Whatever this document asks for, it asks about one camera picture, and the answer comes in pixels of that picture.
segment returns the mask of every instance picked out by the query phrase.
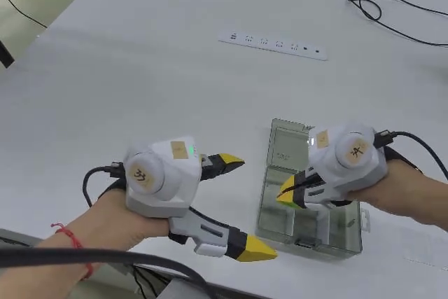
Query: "table surface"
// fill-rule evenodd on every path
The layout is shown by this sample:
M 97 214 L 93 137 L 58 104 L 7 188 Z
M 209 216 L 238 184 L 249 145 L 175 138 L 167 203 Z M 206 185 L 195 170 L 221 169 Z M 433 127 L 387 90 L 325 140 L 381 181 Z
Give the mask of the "table surface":
M 448 11 L 444 0 L 410 1 Z M 390 25 L 448 40 L 440 16 L 378 2 Z M 308 41 L 324 47 L 328 61 L 218 42 L 232 29 Z M 90 168 L 120 160 L 134 142 L 191 134 L 203 153 L 246 160 L 201 183 L 193 206 L 254 232 L 273 118 L 410 131 L 448 161 L 447 66 L 446 49 L 396 36 L 347 0 L 75 0 L 0 75 L 0 231 L 47 237 L 50 223 L 68 223 L 87 209 L 80 189 Z M 419 145 L 397 139 L 395 148 L 442 179 Z M 92 196 L 108 183 L 93 177 Z M 337 263 L 287 253 L 237 263 L 195 255 L 192 244 L 167 238 L 134 250 L 268 298 L 446 293 L 445 233 L 364 207 L 372 221 L 364 251 Z

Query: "outlet socket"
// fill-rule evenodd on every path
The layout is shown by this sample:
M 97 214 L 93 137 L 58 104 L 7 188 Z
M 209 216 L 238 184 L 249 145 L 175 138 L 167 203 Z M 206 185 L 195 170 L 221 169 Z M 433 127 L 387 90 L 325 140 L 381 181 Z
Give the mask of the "outlet socket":
M 326 61 L 327 52 L 324 48 L 311 45 L 302 41 L 290 39 L 272 39 L 264 35 L 248 34 L 243 32 L 223 32 L 218 37 L 219 41 L 233 43 L 235 45 L 270 50 L 283 54 L 308 57 L 311 59 Z

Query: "clear plastic container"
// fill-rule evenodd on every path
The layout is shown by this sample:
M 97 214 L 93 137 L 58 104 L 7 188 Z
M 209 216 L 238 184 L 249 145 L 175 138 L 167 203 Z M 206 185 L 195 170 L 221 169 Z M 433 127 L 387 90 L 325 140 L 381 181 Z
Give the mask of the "clear plastic container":
M 275 200 L 284 181 L 307 166 L 310 129 L 300 123 L 272 121 L 257 235 L 291 253 L 311 249 L 340 258 L 356 255 L 363 249 L 358 202 L 317 212 L 293 209 Z

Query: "handwritten label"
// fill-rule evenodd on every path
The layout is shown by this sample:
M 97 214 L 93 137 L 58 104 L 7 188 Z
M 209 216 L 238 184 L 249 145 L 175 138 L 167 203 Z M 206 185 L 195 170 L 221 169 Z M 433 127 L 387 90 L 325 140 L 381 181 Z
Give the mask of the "handwritten label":
M 330 143 L 330 141 L 328 140 L 328 131 L 322 131 L 319 132 L 316 135 L 316 141 L 317 141 L 317 148 L 325 148 L 328 147 L 328 144 Z
M 345 153 L 345 158 L 352 164 L 356 165 L 361 161 L 364 153 L 369 149 L 369 143 L 364 139 L 357 138 L 351 145 L 351 148 Z
M 188 159 L 187 148 L 184 141 L 172 141 L 171 151 L 174 159 Z
M 143 189 L 150 191 L 153 189 L 154 177 L 149 174 L 141 165 L 134 163 L 130 170 L 131 178 L 136 181 Z

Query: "hand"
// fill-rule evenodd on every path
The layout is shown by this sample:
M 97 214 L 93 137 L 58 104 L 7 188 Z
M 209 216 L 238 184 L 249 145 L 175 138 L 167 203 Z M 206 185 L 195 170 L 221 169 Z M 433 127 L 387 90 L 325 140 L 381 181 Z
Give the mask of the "hand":
M 125 192 L 111 190 L 75 221 L 73 231 L 87 248 L 129 250 L 148 237 L 167 236 L 168 220 L 145 218 L 125 205 Z
M 349 200 L 364 201 L 388 213 L 413 216 L 419 198 L 427 193 L 425 179 L 402 160 L 388 162 L 388 174 L 372 187 L 350 192 Z
M 347 198 L 448 230 L 448 186 L 428 178 L 401 160 L 388 162 L 388 170 L 380 182 L 350 192 Z

